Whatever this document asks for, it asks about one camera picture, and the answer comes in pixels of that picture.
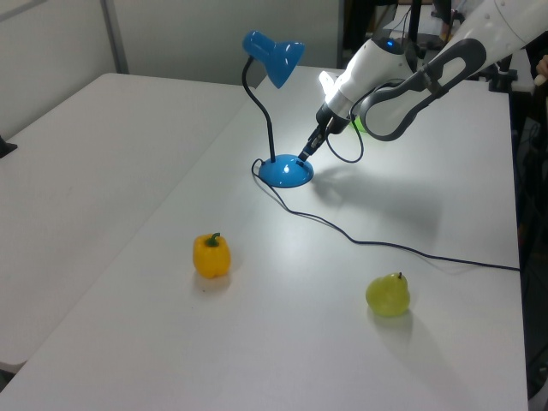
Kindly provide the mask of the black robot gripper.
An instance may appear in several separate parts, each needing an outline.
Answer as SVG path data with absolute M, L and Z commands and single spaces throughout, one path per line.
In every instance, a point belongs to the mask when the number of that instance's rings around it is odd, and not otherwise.
M 298 159 L 306 162 L 325 142 L 325 136 L 328 134 L 340 134 L 350 123 L 350 120 L 344 116 L 338 116 L 327 103 L 322 103 L 316 113 L 318 126 L 307 139 Z

